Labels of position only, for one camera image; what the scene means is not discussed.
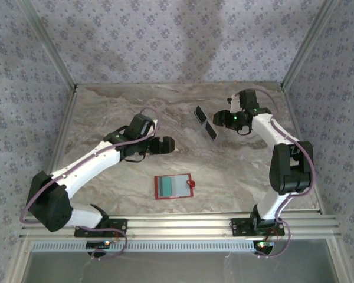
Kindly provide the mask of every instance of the floor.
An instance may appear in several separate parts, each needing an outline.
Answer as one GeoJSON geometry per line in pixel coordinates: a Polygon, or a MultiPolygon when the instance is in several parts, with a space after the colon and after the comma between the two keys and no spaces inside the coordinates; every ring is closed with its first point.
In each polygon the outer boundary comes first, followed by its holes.
{"type": "MultiPolygon", "coordinates": [[[[89,152],[102,138],[129,124],[143,106],[154,106],[162,115],[157,136],[172,136],[176,150],[148,156],[141,163],[121,162],[82,187],[72,201],[96,204],[110,215],[250,211],[270,188],[272,151],[255,133],[239,136],[216,127],[220,141],[213,143],[201,131],[193,111],[200,105],[212,117],[229,109],[227,98],[244,88],[270,92],[276,106],[257,93],[260,106],[268,107],[291,134],[295,129],[277,83],[128,84],[80,85],[59,167],[89,152]],[[191,173],[194,197],[156,200],[153,177],[191,173]]],[[[293,200],[289,209],[319,208],[314,193],[293,200]]]]}

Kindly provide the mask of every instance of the beige marble surface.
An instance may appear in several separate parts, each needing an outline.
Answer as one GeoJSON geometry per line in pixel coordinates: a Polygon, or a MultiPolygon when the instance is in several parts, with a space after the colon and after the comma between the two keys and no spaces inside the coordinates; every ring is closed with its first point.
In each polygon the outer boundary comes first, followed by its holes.
{"type": "MultiPolygon", "coordinates": [[[[221,142],[214,144],[200,131],[193,111],[201,105],[212,119],[229,109],[227,98],[247,87],[268,90],[279,110],[262,93],[258,102],[275,113],[276,119],[295,134],[283,94],[276,83],[243,84],[136,84],[86,85],[77,89],[77,100],[67,133],[67,145],[60,166],[66,166],[100,142],[107,133],[129,124],[144,105],[157,107],[162,115],[158,136],[172,136],[177,150],[148,156],[141,163],[121,162],[82,187],[72,201],[94,203],[111,215],[140,213],[190,213],[250,211],[270,188],[268,181],[272,151],[252,133],[216,127],[221,142]],[[155,200],[153,177],[191,173],[196,181],[194,197],[155,200]]],[[[290,209],[318,208],[310,196],[295,199],[290,209]]]]}

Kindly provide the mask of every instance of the floral wallpaper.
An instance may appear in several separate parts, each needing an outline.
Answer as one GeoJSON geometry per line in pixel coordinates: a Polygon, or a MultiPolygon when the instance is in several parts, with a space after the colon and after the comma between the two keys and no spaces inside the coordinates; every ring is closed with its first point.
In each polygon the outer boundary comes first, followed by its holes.
{"type": "Polygon", "coordinates": [[[50,159],[69,93],[15,0],[0,1],[0,282],[31,178],[50,159]]]}
{"type": "Polygon", "coordinates": [[[287,91],[354,266],[354,0],[342,0],[287,91]]]}
{"type": "Polygon", "coordinates": [[[32,0],[81,83],[282,81],[322,0],[32,0]]]}

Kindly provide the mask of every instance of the red frame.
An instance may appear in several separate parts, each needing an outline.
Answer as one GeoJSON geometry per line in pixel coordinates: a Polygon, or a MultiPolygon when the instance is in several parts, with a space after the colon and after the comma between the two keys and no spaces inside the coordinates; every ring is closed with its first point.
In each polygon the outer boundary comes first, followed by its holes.
{"type": "Polygon", "coordinates": [[[195,182],[191,179],[191,174],[190,173],[184,173],[184,174],[174,174],[174,175],[160,175],[160,176],[155,176],[155,199],[179,199],[179,198],[190,198],[194,196],[193,193],[193,188],[195,187],[195,182]],[[189,176],[189,181],[191,181],[190,186],[190,195],[189,196],[162,196],[159,197],[159,186],[158,186],[158,178],[159,177],[172,177],[172,176],[179,176],[179,175],[188,175],[189,176]]]}

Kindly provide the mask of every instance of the wall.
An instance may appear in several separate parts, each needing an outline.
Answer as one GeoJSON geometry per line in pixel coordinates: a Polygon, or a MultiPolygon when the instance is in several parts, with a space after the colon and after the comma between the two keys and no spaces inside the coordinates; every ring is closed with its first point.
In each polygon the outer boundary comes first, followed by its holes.
{"type": "Polygon", "coordinates": [[[0,1],[0,282],[31,178],[49,161],[68,94],[17,3],[0,1]]]}
{"type": "Polygon", "coordinates": [[[354,264],[354,0],[336,7],[288,94],[354,264]]]}
{"type": "Polygon", "coordinates": [[[76,83],[281,81],[322,0],[32,0],[76,83]]]}

